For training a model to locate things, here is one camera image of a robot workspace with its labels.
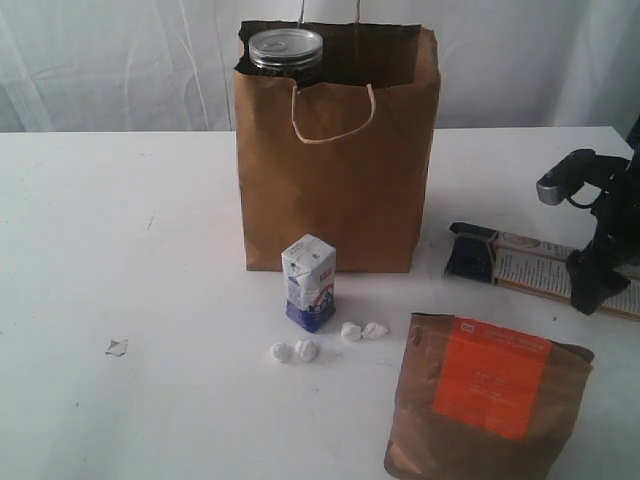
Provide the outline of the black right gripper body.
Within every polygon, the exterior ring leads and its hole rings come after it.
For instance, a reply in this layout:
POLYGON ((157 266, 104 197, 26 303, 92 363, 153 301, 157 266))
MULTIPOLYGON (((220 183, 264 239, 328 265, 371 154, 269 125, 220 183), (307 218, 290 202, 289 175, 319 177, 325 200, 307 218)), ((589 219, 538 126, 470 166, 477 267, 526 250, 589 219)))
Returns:
POLYGON ((639 264, 639 152, 630 160, 584 149, 584 181, 601 189, 590 213, 597 226, 580 252, 579 272, 602 275, 639 264))

